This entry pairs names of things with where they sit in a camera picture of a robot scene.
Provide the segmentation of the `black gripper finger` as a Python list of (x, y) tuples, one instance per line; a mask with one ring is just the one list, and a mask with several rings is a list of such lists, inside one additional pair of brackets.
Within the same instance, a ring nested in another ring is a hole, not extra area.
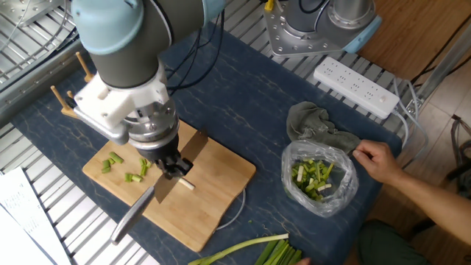
[(176, 173), (178, 176), (186, 176), (193, 166), (193, 163), (187, 158), (179, 157), (175, 163)]
[(180, 169), (175, 165), (169, 165), (169, 164), (161, 161), (160, 162), (160, 169), (162, 170), (162, 173), (163, 173), (164, 177), (167, 180), (172, 180), (174, 177), (180, 177), (181, 176)]

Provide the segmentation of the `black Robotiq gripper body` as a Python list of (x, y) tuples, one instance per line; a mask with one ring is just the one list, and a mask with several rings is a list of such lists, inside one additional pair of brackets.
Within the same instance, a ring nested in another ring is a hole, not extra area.
[(180, 157), (178, 150), (179, 135), (175, 135), (170, 142), (159, 147), (152, 147), (150, 149), (138, 148), (141, 156), (150, 161), (163, 161), (166, 162), (168, 158)]

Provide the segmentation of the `person's right hand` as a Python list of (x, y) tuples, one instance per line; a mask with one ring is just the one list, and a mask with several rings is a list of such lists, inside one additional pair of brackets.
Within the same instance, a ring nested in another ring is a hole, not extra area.
[(385, 143), (362, 140), (354, 149), (353, 156), (369, 176), (380, 183), (395, 185), (404, 175)]

